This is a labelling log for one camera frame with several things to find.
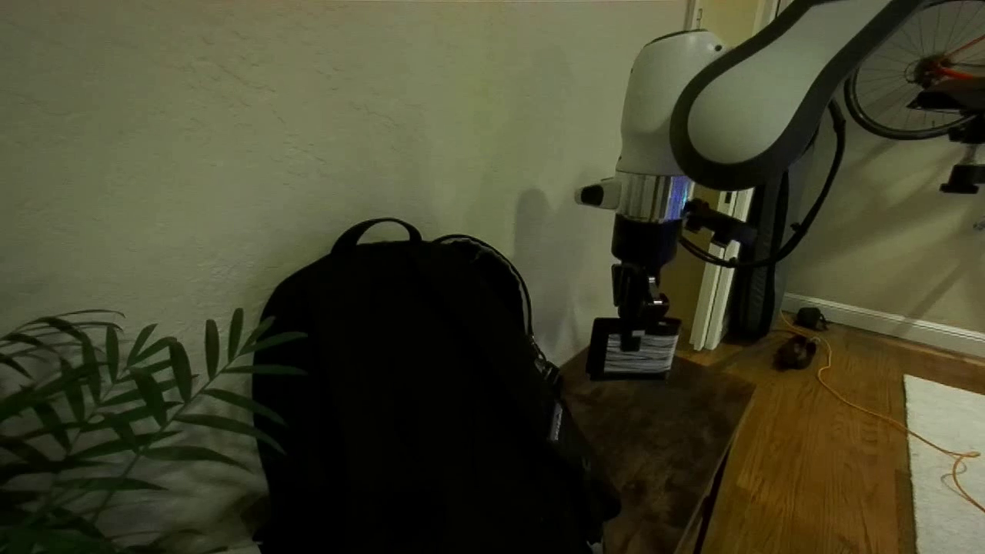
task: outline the baseboard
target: baseboard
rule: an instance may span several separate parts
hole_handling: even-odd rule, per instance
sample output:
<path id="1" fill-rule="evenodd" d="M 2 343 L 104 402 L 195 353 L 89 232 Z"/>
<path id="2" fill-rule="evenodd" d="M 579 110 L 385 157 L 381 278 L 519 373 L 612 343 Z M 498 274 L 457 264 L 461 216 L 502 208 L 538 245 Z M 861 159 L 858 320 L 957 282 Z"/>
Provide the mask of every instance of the baseboard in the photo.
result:
<path id="1" fill-rule="evenodd" d="M 957 350 L 957 353 L 968 353 L 968 356 L 985 356 L 985 332 L 941 325 L 931 320 L 907 320 L 901 313 L 867 312 L 858 305 L 840 305 L 840 300 L 825 300 L 825 297 L 813 297 L 813 296 L 792 296 L 789 292 L 782 300 L 785 312 L 797 312 L 803 305 L 825 312 L 828 320 L 844 323 L 844 325 L 854 325 L 854 329 L 867 329 L 867 332 L 881 332 L 881 334 L 896 334 L 905 343 L 918 343 L 918 345 L 928 345 L 928 348 L 941 348 L 941 350 Z"/>

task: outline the wooden floor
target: wooden floor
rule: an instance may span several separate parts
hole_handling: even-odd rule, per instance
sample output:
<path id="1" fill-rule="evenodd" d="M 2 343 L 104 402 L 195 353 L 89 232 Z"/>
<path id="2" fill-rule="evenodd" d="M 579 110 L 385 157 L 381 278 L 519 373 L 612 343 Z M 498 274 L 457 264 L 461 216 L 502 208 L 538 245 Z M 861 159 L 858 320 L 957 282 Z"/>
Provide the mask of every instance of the wooden floor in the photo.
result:
<path id="1" fill-rule="evenodd" d="M 789 332 L 757 348 L 688 360 L 757 385 L 724 476 L 707 554 L 891 554 L 913 550 L 907 440 L 814 382 L 814 366 L 775 373 Z M 858 402 L 905 419 L 901 376 L 985 395 L 985 366 L 957 353 L 828 329 L 828 382 Z"/>

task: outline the backpack handle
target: backpack handle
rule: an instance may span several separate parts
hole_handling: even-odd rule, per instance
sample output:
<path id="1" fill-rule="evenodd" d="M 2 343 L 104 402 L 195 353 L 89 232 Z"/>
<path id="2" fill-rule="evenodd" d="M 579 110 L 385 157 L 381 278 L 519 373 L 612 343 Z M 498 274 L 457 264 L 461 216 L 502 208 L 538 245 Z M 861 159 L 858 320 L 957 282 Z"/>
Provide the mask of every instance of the backpack handle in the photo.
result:
<path id="1" fill-rule="evenodd" d="M 335 239 L 332 256 L 355 253 L 355 248 L 360 245 L 360 238 L 364 238 L 369 227 L 385 225 L 385 220 L 399 225 L 399 227 L 405 232 L 405 242 L 422 242 L 422 232 L 415 232 L 415 227 L 411 227 L 409 220 L 404 220 L 404 218 L 367 218 L 367 220 L 346 227 L 346 232 Z"/>

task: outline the wooden table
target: wooden table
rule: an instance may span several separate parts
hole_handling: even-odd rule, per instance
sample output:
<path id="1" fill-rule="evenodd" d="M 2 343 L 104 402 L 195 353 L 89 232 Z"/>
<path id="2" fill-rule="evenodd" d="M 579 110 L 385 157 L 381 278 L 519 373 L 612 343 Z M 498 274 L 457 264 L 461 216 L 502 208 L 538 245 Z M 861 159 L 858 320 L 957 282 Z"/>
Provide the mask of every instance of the wooden table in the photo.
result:
<path id="1" fill-rule="evenodd" d="M 605 554 L 697 550 L 750 385 L 687 360 L 662 382 L 590 382 L 580 353 L 563 401 L 620 500 Z"/>

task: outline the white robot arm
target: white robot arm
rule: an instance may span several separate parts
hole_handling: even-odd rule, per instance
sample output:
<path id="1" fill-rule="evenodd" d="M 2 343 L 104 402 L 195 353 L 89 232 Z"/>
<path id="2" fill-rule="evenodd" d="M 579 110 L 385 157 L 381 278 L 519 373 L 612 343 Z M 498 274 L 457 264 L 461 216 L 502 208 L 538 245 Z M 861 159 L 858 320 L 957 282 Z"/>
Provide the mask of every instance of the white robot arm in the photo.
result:
<path id="1" fill-rule="evenodd" d="M 707 32 L 643 45 L 620 110 L 615 175 L 580 187 L 580 204 L 615 208 L 612 290 L 617 320 L 597 320 L 586 370 L 666 370 L 677 323 L 659 296 L 688 182 L 760 187 L 809 148 L 834 88 L 922 0 L 794 0 L 735 50 Z"/>

